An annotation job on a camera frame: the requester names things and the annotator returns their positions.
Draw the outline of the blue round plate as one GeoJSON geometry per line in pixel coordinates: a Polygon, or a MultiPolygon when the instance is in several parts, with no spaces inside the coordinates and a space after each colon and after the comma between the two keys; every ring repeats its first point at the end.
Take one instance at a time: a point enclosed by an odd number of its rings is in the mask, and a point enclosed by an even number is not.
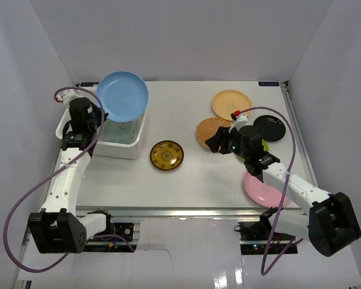
{"type": "Polygon", "coordinates": [[[146,111],[149,91],[146,83],[136,74],[127,71],[107,75],[96,89],[109,120],[130,122],[146,111]]]}

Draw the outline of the teal rectangular ceramic plate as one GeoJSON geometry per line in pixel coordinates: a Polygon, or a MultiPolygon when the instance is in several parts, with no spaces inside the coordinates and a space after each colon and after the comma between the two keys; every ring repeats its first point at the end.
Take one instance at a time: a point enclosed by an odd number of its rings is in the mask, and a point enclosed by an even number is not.
{"type": "Polygon", "coordinates": [[[137,132],[138,120],[130,122],[107,120],[104,124],[101,141],[129,145],[136,141],[137,132]]]}

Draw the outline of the yellow brown patterned plate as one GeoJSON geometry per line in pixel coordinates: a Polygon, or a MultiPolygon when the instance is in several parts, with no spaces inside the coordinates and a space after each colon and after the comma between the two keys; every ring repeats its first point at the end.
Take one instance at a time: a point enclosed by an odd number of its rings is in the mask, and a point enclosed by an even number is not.
{"type": "Polygon", "coordinates": [[[183,163],[184,156],[182,146],[172,140],[158,142],[149,153],[152,165],[165,172],[177,169],[183,163]]]}

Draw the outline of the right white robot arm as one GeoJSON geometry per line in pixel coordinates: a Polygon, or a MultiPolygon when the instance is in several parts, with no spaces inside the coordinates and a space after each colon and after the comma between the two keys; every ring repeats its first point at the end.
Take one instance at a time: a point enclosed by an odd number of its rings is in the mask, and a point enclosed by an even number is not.
{"type": "Polygon", "coordinates": [[[233,153],[241,157],[249,174],[280,192],[304,211],[294,216],[287,211],[269,209],[260,217],[259,231],[267,240],[280,233],[294,235],[311,242],[324,256],[332,256],[361,237],[350,198],[342,193],[331,194],[301,177],[288,172],[285,165],[267,152],[255,126],[240,129],[219,127],[205,141],[213,153],[233,153]]]}

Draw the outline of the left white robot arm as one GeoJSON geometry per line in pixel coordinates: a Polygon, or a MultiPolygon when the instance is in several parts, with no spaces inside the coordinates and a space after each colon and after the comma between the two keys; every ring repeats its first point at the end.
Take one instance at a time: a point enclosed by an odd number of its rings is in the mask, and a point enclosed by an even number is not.
{"type": "Polygon", "coordinates": [[[114,236],[115,225],[105,211],[76,216],[76,203],[94,140],[102,120],[101,110],[88,98],[69,102],[70,120],[61,142],[60,169],[41,209],[28,217],[28,227],[40,253],[81,253],[88,239],[114,236]]]}

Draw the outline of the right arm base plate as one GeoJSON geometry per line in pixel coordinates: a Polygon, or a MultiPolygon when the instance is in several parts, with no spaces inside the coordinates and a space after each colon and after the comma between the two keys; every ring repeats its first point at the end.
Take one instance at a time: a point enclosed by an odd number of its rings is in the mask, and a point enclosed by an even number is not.
{"type": "MultiPolygon", "coordinates": [[[[258,222],[239,222],[234,231],[240,234],[242,256],[264,254],[269,233],[262,229],[258,222]]],[[[296,242],[293,236],[274,233],[268,254],[278,255],[290,241],[296,242]]]]}

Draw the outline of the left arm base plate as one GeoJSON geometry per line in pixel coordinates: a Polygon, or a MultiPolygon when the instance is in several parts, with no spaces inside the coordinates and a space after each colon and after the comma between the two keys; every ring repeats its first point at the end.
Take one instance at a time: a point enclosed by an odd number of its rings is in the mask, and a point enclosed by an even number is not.
{"type": "Polygon", "coordinates": [[[87,241],[84,252],[132,253],[136,246],[133,223],[111,222],[108,229],[87,241]]]}

